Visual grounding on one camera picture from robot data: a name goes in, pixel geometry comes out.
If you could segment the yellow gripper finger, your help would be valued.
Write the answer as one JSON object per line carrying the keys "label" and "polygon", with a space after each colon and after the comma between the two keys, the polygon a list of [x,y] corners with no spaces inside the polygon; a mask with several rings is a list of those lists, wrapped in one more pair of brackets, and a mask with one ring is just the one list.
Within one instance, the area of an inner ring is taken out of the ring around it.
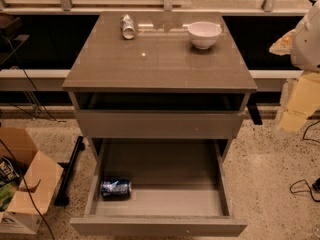
{"label": "yellow gripper finger", "polygon": [[294,81],[279,127],[289,133],[297,132],[307,119],[319,109],[320,73],[304,72]]}
{"label": "yellow gripper finger", "polygon": [[294,29],[288,31],[271,45],[271,47],[269,48],[269,52],[279,56],[289,55],[291,53],[291,43],[294,34]]}

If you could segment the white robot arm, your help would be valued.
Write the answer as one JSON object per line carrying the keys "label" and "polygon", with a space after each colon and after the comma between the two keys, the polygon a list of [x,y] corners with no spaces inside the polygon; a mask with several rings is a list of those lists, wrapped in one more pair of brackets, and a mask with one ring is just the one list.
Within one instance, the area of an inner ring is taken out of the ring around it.
{"label": "white robot arm", "polygon": [[269,48],[275,55],[289,55],[291,63],[302,70],[280,116],[279,128],[297,132],[320,108],[320,1]]}

